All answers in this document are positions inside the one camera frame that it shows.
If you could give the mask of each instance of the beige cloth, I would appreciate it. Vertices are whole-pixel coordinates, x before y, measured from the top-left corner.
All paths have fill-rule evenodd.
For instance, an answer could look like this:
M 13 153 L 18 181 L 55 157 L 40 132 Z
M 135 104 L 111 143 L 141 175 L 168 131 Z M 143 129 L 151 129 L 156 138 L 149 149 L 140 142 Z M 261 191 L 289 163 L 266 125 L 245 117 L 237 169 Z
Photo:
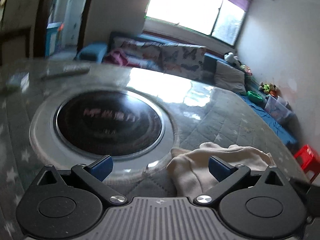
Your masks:
M 203 143 L 193 151 L 173 148 L 171 155 L 173 159 L 167 171 L 177 188 L 178 196 L 191 199 L 218 184 L 208 169 L 210 156 L 217 156 L 233 166 L 244 164 L 253 171 L 264 171 L 268 165 L 275 164 L 270 153 L 265 154 L 256 148 L 238 145 L 222 148 L 212 142 Z

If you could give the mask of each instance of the metal screw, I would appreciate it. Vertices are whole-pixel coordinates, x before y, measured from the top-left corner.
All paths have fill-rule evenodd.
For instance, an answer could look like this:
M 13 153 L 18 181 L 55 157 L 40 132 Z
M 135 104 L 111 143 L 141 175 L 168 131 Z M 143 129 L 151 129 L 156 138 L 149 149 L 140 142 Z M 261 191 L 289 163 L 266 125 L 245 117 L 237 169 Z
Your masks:
M 115 204 L 119 204 L 119 203 L 123 203 L 126 200 L 126 198 L 124 196 L 112 196 L 110 198 L 110 202 L 115 203 Z
M 207 204 L 212 201 L 212 198 L 208 195 L 201 195 L 196 198 L 199 203 Z
M 307 223 L 310 224 L 311 222 L 312 222 L 312 217 L 311 217 L 311 216 L 308 216 L 308 217 L 307 217 Z

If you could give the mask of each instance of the ribbed gray plate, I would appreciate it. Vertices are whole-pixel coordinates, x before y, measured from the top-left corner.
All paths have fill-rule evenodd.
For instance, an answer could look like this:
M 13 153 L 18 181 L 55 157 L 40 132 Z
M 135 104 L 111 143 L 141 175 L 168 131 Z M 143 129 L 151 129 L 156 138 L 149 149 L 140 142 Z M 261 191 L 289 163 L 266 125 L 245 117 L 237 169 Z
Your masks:
M 210 208 L 194 206 L 186 197 L 159 199 L 135 197 L 126 206 L 110 208 L 98 226 L 75 239 L 241 240 L 245 238 L 228 231 Z

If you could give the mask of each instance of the green bowl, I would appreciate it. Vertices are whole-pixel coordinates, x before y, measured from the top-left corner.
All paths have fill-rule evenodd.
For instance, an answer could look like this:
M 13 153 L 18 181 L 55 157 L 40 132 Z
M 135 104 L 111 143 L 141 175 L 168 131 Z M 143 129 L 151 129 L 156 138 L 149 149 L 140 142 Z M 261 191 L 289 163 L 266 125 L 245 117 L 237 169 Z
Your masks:
M 252 91 L 248 91 L 247 92 L 247 97 L 249 98 L 249 100 L 255 104 L 259 104 L 263 102 L 263 98 L 261 96 L 259 96 L 258 94 L 256 94 L 255 92 Z

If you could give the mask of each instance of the wooden door frame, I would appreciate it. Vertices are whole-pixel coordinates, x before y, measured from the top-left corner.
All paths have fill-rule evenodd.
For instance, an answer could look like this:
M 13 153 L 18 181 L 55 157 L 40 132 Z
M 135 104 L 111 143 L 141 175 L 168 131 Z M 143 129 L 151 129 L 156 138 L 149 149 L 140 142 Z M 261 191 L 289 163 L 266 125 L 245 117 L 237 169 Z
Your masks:
M 39 0 L 36 15 L 35 32 L 33 39 L 33 57 L 45 57 L 45 42 L 52 0 Z M 84 44 L 84 32 L 87 24 L 91 0 L 86 0 L 82 12 L 77 50 L 80 51 Z

